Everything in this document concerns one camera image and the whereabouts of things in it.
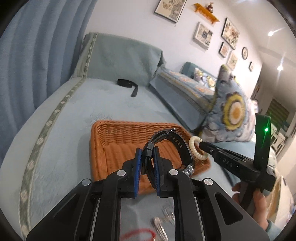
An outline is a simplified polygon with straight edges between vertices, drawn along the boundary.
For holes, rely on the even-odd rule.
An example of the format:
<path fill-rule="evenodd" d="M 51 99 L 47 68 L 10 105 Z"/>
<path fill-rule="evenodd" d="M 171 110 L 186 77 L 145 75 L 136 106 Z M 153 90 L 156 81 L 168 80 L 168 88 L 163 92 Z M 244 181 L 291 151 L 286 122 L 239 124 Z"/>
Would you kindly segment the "right hand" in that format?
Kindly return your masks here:
<path fill-rule="evenodd" d="M 240 194 L 241 183 L 237 183 L 233 188 L 232 191 L 236 192 L 232 198 L 235 202 L 240 204 L 239 201 L 239 194 Z M 256 189 L 253 193 L 253 201 L 255 211 L 253 214 L 253 219 L 260 225 L 263 230 L 267 230 L 268 228 L 268 220 L 266 219 L 266 212 L 267 212 L 267 202 L 265 196 L 259 189 Z"/>

